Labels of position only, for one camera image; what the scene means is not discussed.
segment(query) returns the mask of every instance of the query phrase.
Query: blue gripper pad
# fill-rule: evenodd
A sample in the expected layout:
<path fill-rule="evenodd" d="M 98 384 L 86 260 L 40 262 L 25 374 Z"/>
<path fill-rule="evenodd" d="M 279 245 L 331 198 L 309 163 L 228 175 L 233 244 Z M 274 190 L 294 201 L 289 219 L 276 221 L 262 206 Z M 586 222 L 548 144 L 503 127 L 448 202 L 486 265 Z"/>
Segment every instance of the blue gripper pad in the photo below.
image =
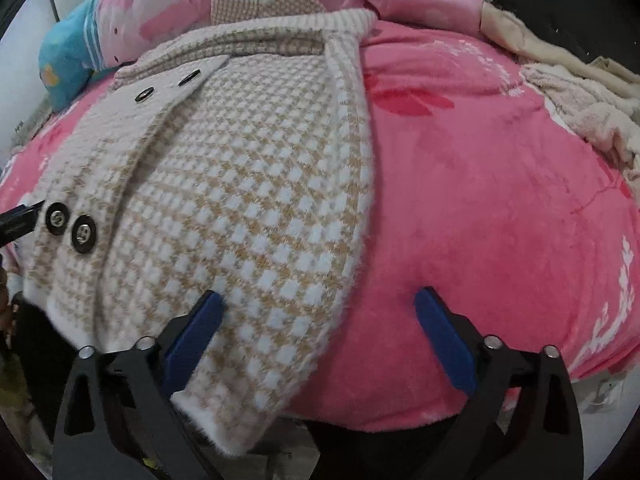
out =
<path fill-rule="evenodd" d="M 220 328 L 224 310 L 222 296 L 209 291 L 198 311 L 165 354 L 161 390 L 167 397 L 187 386 L 211 338 Z"/>
<path fill-rule="evenodd" d="M 420 326 L 431 341 L 451 384 L 471 397 L 478 387 L 473 354 L 427 289 L 415 295 L 414 306 Z"/>

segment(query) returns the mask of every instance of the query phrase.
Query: checkered pattern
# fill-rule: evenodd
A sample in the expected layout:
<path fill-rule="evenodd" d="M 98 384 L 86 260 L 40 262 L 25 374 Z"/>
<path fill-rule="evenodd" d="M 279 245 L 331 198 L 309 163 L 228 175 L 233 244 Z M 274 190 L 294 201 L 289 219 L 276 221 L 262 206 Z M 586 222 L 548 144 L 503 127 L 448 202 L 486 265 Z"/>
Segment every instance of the checkered pattern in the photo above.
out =
<path fill-rule="evenodd" d="M 318 0 L 212 0 L 211 25 L 273 16 L 315 14 L 324 10 Z"/>
<path fill-rule="evenodd" d="M 173 400 L 229 454 L 249 449 L 312 371 L 372 195 L 358 49 L 372 13 L 278 20 L 187 34 L 120 71 L 39 184 L 70 224 L 91 215 L 98 243 L 77 254 L 40 219 L 25 286 L 72 341 L 107 351 L 157 335 L 208 288 L 222 294 L 223 325 Z M 260 38 L 296 45 L 297 31 L 321 54 L 262 53 Z M 202 54 L 221 45 L 245 56 Z"/>

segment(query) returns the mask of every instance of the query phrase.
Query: silver bolt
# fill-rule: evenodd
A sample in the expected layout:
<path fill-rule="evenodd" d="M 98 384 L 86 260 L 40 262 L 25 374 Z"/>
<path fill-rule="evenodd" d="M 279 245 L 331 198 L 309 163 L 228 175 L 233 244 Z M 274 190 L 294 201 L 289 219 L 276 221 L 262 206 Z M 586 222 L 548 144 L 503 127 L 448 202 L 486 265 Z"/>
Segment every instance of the silver bolt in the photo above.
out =
<path fill-rule="evenodd" d="M 497 335 L 488 335 L 484 338 L 484 346 L 491 350 L 497 350 L 498 348 L 502 348 L 502 339 Z"/>
<path fill-rule="evenodd" d="M 62 211 L 54 211 L 53 213 L 51 213 L 49 221 L 51 222 L 51 225 L 53 225 L 53 227 L 62 227 L 62 225 L 65 223 L 65 215 L 62 213 Z"/>
<path fill-rule="evenodd" d="M 140 339 L 138 339 L 138 342 L 136 343 L 136 348 L 138 350 L 149 350 L 155 344 L 156 344 L 156 340 L 154 338 L 152 338 L 151 336 L 145 335 L 144 337 L 141 337 Z"/>
<path fill-rule="evenodd" d="M 78 357 L 81 359 L 88 359 L 95 352 L 95 348 L 92 346 L 83 346 L 78 352 Z"/>
<path fill-rule="evenodd" d="M 76 240 L 80 245 L 84 245 L 91 237 L 91 228 L 87 224 L 82 224 L 76 232 Z"/>
<path fill-rule="evenodd" d="M 545 346 L 545 354 L 552 359 L 558 359 L 560 357 L 560 351 L 553 345 Z"/>

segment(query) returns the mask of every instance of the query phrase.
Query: black button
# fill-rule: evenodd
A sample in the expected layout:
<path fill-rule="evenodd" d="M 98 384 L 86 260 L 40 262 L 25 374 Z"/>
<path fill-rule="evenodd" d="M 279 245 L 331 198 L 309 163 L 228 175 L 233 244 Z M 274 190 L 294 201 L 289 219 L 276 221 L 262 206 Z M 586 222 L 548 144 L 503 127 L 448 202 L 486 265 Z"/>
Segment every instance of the black button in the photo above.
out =
<path fill-rule="evenodd" d="M 200 69 L 194 70 L 187 77 L 185 77 L 182 81 L 178 83 L 178 86 L 186 85 L 189 81 L 191 81 L 194 77 L 200 75 Z"/>
<path fill-rule="evenodd" d="M 49 232 L 54 236 L 60 236 L 65 232 L 69 223 L 69 209 L 62 202 L 54 202 L 47 208 L 44 219 Z"/>
<path fill-rule="evenodd" d="M 136 102 L 137 103 L 141 103 L 142 101 L 144 101 L 147 97 L 149 97 L 153 92 L 155 91 L 155 89 L 150 86 L 149 88 L 144 89 L 142 92 L 140 92 L 137 96 L 136 96 Z"/>
<path fill-rule="evenodd" d="M 80 215 L 71 228 L 71 244 L 80 254 L 90 252 L 98 239 L 98 229 L 89 215 Z"/>

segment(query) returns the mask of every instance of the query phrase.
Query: houndstooth sweater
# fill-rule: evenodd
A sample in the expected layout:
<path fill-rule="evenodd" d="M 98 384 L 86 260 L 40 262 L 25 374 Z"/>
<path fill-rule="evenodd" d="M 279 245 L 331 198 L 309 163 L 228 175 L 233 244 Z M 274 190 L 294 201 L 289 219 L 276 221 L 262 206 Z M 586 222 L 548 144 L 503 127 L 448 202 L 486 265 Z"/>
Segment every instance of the houndstooth sweater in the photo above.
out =
<path fill-rule="evenodd" d="M 118 72 L 38 184 L 43 211 L 62 202 L 69 226 L 97 226 L 79 254 L 40 218 L 26 248 L 26 297 L 76 346 L 130 348 L 205 290 L 223 295 L 172 400 L 228 454 L 311 373 L 353 282 L 372 200 L 358 47 L 374 19 L 264 18 L 165 43 Z"/>

